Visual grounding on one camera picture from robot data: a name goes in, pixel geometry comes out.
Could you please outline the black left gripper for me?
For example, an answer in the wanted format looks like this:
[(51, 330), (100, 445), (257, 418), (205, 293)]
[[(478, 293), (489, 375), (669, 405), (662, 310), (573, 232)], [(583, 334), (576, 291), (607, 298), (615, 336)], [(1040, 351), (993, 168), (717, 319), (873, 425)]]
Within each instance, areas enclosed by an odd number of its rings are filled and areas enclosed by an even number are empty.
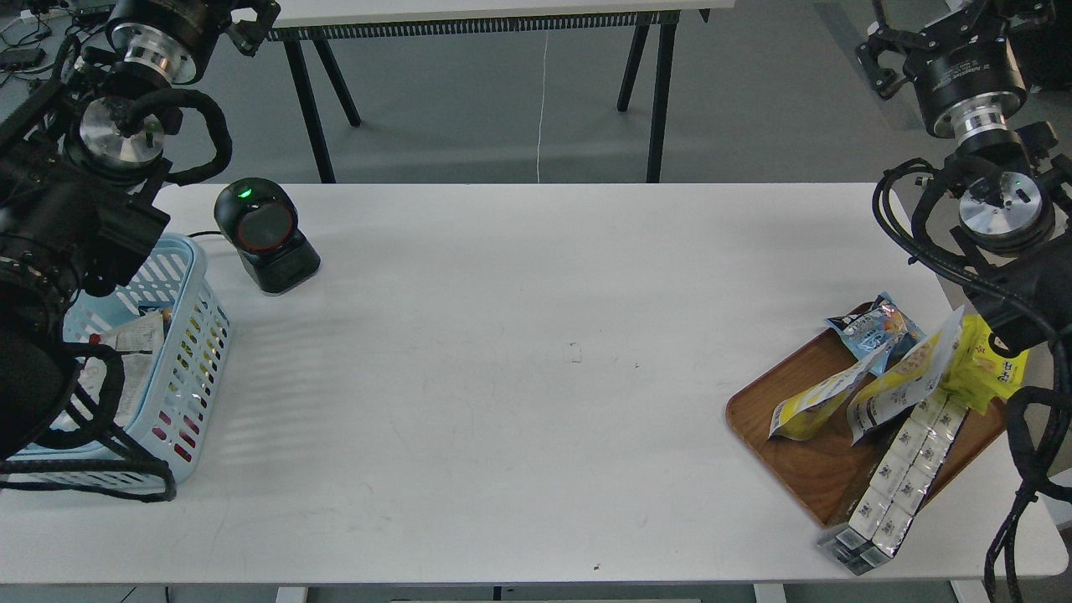
[[(237, 10), (255, 18), (230, 23)], [(153, 69), (169, 84), (194, 84), (225, 30), (239, 53), (254, 57), (281, 10), (278, 1), (119, 1), (106, 36), (128, 64)]]

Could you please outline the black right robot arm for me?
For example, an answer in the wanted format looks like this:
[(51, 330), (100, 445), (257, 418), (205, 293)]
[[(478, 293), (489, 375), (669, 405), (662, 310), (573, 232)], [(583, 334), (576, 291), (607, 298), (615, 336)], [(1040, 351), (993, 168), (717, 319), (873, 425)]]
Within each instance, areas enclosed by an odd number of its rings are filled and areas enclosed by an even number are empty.
[(1053, 1), (965, 1), (920, 30), (896, 29), (880, 1), (855, 57), (874, 92), (889, 99), (914, 87), (930, 137), (954, 139), (942, 167), (911, 159), (888, 170), (874, 189), (881, 229), (911, 260), (961, 289), (1000, 347), (1021, 353), (1049, 348), (1049, 389), (1025, 386), (1006, 403), (1008, 445), (1021, 476), (1013, 508), (984, 562), (988, 599), (997, 561), (1008, 595), (1023, 598), (1015, 539), (1023, 512), (1040, 496), (1066, 503), (1068, 486), (1049, 466), (1069, 433), (1069, 158), (1056, 155), (1046, 121), (1008, 126), (1028, 100), (1013, 39), (1057, 23)]

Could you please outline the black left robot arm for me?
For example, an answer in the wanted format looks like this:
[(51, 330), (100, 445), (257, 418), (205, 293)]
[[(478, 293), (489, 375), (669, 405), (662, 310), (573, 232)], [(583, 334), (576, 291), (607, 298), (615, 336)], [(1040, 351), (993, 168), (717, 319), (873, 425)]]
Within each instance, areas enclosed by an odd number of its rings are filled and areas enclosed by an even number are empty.
[[(70, 34), (51, 76), (3, 122), (3, 488), (76, 490), (169, 501), (168, 464), (116, 421), (122, 352), (64, 340), (85, 293), (129, 285), (168, 215), (163, 183), (202, 183), (230, 162), (223, 112), (192, 90), (219, 36), (253, 56), (276, 1), (119, 1), (110, 49)], [(38, 474), (43, 482), (18, 476)]]

